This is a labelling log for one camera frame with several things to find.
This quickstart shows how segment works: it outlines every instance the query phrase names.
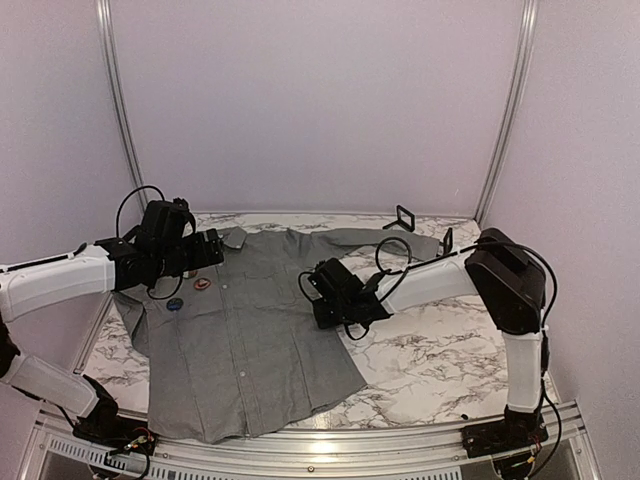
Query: black clip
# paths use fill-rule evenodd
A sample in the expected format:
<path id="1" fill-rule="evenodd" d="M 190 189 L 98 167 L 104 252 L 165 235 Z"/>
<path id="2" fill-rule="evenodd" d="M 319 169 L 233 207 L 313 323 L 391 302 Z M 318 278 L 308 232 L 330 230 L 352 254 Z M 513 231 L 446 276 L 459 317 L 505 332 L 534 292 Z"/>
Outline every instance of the black clip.
<path id="1" fill-rule="evenodd" d="M 402 218 L 402 214 L 405 214 L 411 220 L 411 224 L 407 223 L 404 218 Z M 396 217 L 397 220 L 395 222 L 391 222 L 389 225 L 385 225 L 382 227 L 383 230 L 388 230 L 391 227 L 395 227 L 396 225 L 404 228 L 407 232 L 413 232 L 416 229 L 416 216 L 411 213 L 409 210 L 404 208 L 402 205 L 396 205 Z"/>
<path id="2" fill-rule="evenodd" d="M 440 242 L 440 246 L 442 247 L 443 256 L 453 250 L 453 228 L 449 227 L 447 233 L 445 233 L 444 238 Z"/>

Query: blue badge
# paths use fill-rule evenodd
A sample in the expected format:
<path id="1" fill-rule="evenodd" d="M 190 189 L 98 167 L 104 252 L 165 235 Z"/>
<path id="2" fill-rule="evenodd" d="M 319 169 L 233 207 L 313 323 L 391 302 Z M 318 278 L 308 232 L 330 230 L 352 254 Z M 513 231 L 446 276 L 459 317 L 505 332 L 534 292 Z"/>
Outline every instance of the blue badge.
<path id="1" fill-rule="evenodd" d="M 184 300 L 181 298 L 172 298 L 167 302 L 167 310 L 170 312 L 177 312 L 184 305 Z"/>

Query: button placket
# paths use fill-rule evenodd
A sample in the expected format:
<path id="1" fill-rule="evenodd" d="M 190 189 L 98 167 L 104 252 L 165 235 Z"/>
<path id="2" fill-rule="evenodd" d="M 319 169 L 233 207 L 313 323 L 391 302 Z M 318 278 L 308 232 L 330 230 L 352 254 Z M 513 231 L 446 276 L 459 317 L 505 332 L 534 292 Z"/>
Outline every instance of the button placket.
<path id="1" fill-rule="evenodd" d="M 247 359 L 242 332 L 240 331 L 240 321 L 233 302 L 233 295 L 238 287 L 229 288 L 229 284 L 233 283 L 231 274 L 224 266 L 218 267 L 222 290 L 220 294 L 225 304 L 225 320 L 227 324 L 227 332 L 229 334 L 229 344 L 231 346 L 231 355 L 233 358 L 234 369 L 237 372 L 238 390 L 244 405 L 244 415 L 247 421 L 249 432 L 261 432 L 263 430 L 262 417 L 260 415 L 260 406 L 253 388 L 251 377 L 247 375 L 249 362 Z"/>

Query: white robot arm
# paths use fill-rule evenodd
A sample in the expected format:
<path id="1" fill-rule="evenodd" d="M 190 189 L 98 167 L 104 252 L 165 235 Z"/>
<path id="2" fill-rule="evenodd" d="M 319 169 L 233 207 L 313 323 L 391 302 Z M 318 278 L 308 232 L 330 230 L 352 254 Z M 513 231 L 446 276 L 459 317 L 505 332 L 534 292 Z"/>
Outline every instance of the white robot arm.
<path id="1" fill-rule="evenodd" d="M 470 255 L 446 258 L 425 267 L 410 270 L 399 288 L 391 291 L 398 281 L 385 277 L 380 281 L 376 296 L 390 313 L 462 295 L 478 295 L 465 268 Z M 531 413 L 540 405 L 542 377 L 542 332 L 512 335 L 502 332 L 507 351 L 509 393 L 507 407 L 514 412 Z"/>
<path id="2" fill-rule="evenodd" d="M 89 293 L 106 293 L 114 287 L 115 262 L 106 250 L 95 245 L 26 265 L 0 266 L 0 319 L 10 324 L 47 305 Z M 10 341 L 6 327 L 0 329 Z M 19 352 L 10 362 L 0 362 L 0 381 L 78 417 L 86 418 L 98 403 L 95 388 L 85 378 L 26 352 Z"/>
<path id="3" fill-rule="evenodd" d="M 183 237 L 187 223 L 194 233 Z M 123 238 L 83 244 L 75 252 L 56 257 L 0 266 L 0 382 L 75 414 L 78 437 L 101 443 L 135 437 L 133 430 L 139 422 L 118 417 L 117 403 L 98 382 L 21 351 L 11 341 L 7 325 L 48 305 L 140 284 L 153 288 L 160 277 L 177 277 L 222 261 L 216 230 L 195 232 L 187 202 L 175 199 L 150 202 L 141 225 Z"/>
<path id="4" fill-rule="evenodd" d="M 540 416 L 542 377 L 549 361 L 543 320 L 546 275 L 526 252 L 533 251 L 497 229 L 488 229 L 470 247 L 400 271 L 384 271 L 378 264 L 381 271 L 366 284 L 335 258 L 320 262 L 300 278 L 308 274 L 309 283 L 320 294 L 311 300 L 318 326 L 344 325 L 350 337 L 350 325 L 360 324 L 366 332 L 372 322 L 411 307 L 480 295 L 505 341 L 509 393 L 504 420 L 463 430 L 469 456 L 477 457 L 548 438 Z"/>

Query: metal frame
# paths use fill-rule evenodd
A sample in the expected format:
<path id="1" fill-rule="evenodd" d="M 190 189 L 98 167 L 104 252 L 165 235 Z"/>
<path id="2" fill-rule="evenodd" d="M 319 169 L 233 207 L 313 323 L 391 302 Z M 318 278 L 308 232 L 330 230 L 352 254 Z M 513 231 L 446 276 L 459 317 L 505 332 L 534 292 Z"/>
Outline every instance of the metal frame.
<path id="1" fill-rule="evenodd" d="M 513 68 L 509 94 L 507 96 L 507 104 L 505 106 L 500 131 L 496 140 L 491 162 L 489 164 L 489 171 L 476 206 L 475 214 L 472 217 L 479 225 L 483 224 L 488 214 L 489 207 L 491 206 L 498 178 L 505 162 L 514 119 L 522 99 L 531 60 L 531 53 L 533 50 L 538 3 L 539 0 L 524 0 L 516 61 Z M 96 0 L 96 4 L 98 9 L 98 21 L 102 34 L 105 62 L 109 75 L 111 94 L 118 119 L 120 135 L 124 145 L 131 179 L 136 187 L 140 187 L 144 185 L 144 180 L 133 142 L 131 127 L 127 118 L 124 94 L 122 92 L 122 83 L 118 69 L 118 58 L 116 55 L 115 36 L 111 21 L 111 1 Z M 144 212 L 144 209 L 149 202 L 149 198 L 145 190 L 138 192 L 138 201 L 140 203 L 140 208 Z"/>
<path id="2" fill-rule="evenodd" d="M 522 100 L 522 94 L 529 72 L 537 16 L 538 0 L 525 0 L 522 10 L 522 23 L 520 25 L 516 63 L 513 68 L 507 105 L 504 110 L 504 116 L 502 117 L 502 124 L 500 125 L 496 146 L 493 150 L 489 172 L 487 173 L 476 213 L 473 217 L 480 227 L 483 226 L 489 213 L 489 207 L 491 206 L 491 201 L 493 200 L 498 185 L 498 178 L 507 156 L 514 120 Z"/>
<path id="3" fill-rule="evenodd" d="M 138 162 L 138 156 L 133 143 L 131 127 L 127 118 L 127 109 L 125 108 L 124 94 L 122 93 L 122 82 L 120 81 L 120 71 L 118 69 L 118 57 L 116 55 L 116 43 L 113 34 L 113 25 L 111 23 L 111 2 L 110 0 L 97 0 L 98 23 L 102 37 L 102 47 L 104 50 L 104 59 L 109 75 L 109 85 L 111 87 L 111 95 L 116 110 L 116 118 L 118 120 L 118 128 L 122 144 L 124 146 L 127 164 L 129 166 L 129 174 L 135 187 L 144 185 L 142 170 Z M 138 203 L 142 213 L 149 203 L 146 190 L 137 193 Z"/>
<path id="4" fill-rule="evenodd" d="M 579 478 L 600 480 L 576 403 L 560 405 L 559 410 L 563 439 L 574 447 Z M 549 446 L 556 440 L 557 421 L 549 407 L 544 408 L 543 414 L 550 433 L 545 445 Z M 373 430 L 285 429 L 257 439 L 232 439 L 218 445 L 161 438 L 151 459 L 148 478 L 397 480 L 415 478 L 416 475 L 429 478 L 428 475 L 440 472 L 445 478 L 444 472 L 459 471 L 465 464 L 492 459 L 488 456 L 467 458 L 460 430 L 467 425 L 498 418 Z M 60 414 L 43 405 L 29 439 L 19 478 L 41 478 L 49 451 L 97 466 L 102 463 L 106 450 L 106 447 L 74 438 Z M 117 462 L 111 468 L 113 471 L 130 472 L 134 476 L 144 466 L 144 458 L 139 455 L 117 456 L 113 460 Z"/>

